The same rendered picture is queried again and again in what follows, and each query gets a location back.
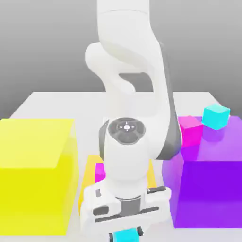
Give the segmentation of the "small magenta cube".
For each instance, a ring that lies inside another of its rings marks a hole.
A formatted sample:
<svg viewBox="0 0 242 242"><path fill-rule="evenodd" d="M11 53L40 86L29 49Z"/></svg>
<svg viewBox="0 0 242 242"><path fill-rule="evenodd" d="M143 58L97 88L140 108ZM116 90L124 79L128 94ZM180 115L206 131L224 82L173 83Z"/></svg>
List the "small magenta cube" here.
<svg viewBox="0 0 242 242"><path fill-rule="evenodd" d="M203 134L203 124L193 116L179 117L182 133L182 148L198 145Z"/></svg>
<svg viewBox="0 0 242 242"><path fill-rule="evenodd" d="M95 165L95 183L103 180L106 177L104 164L103 163L96 163Z"/></svg>

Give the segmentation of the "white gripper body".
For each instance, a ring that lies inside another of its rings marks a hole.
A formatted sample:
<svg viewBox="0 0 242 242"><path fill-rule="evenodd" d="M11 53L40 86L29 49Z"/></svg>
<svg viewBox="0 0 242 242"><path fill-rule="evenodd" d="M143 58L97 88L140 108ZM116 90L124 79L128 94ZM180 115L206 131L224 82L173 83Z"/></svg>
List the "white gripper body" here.
<svg viewBox="0 0 242 242"><path fill-rule="evenodd" d="M140 214L125 217L112 216L101 222L96 222L94 216L88 214L86 207L82 206L80 211L80 230L82 234L89 236L107 235L139 226L146 230L151 225L164 222L170 219L170 217L171 212L168 201L163 201L159 206L152 207L149 212L145 209Z"/></svg>

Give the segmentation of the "large orange box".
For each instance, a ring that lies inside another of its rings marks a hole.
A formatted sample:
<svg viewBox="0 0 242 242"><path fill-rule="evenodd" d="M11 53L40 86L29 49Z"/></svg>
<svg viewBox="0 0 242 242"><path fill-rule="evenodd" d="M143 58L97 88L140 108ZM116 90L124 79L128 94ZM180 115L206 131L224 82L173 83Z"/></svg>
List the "large orange box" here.
<svg viewBox="0 0 242 242"><path fill-rule="evenodd" d="M80 212L81 205L84 200L84 190L86 187L93 185L95 183L95 167L97 163L103 163L103 160L98 155L89 155L87 157L87 162L85 166L85 171L83 175L82 185L81 185L81 191L78 201L78 211ZM155 178L155 172L153 167L152 159L149 160L149 168L147 172L147 182L148 182L148 188L156 187L156 178Z"/></svg>

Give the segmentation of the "large yellow box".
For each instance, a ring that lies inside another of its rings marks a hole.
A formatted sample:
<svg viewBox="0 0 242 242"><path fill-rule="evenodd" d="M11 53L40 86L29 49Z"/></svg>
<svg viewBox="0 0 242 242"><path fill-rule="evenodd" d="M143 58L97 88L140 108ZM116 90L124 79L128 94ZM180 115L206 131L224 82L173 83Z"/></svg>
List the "large yellow box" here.
<svg viewBox="0 0 242 242"><path fill-rule="evenodd" d="M78 180L73 119L0 120L0 236L65 236Z"/></svg>

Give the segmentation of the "small cyan cube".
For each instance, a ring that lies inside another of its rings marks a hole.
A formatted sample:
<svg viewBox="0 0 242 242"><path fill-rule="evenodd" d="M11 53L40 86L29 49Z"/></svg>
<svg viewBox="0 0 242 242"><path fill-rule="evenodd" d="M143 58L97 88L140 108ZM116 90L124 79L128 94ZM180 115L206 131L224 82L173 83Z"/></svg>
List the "small cyan cube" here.
<svg viewBox="0 0 242 242"><path fill-rule="evenodd" d="M202 124L214 130L225 127L228 123L230 108L219 104L212 104L204 108Z"/></svg>
<svg viewBox="0 0 242 242"><path fill-rule="evenodd" d="M113 239L114 242L139 242L137 228L114 232Z"/></svg>

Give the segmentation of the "large purple box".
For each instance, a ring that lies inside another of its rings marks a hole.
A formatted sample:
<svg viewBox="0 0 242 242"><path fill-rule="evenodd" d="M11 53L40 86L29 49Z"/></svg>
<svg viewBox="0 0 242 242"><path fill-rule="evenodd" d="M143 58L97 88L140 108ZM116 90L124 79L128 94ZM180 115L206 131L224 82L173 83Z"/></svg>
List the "large purple box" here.
<svg viewBox="0 0 242 242"><path fill-rule="evenodd" d="M204 127L201 143L164 160L175 228L242 228L242 120Z"/></svg>

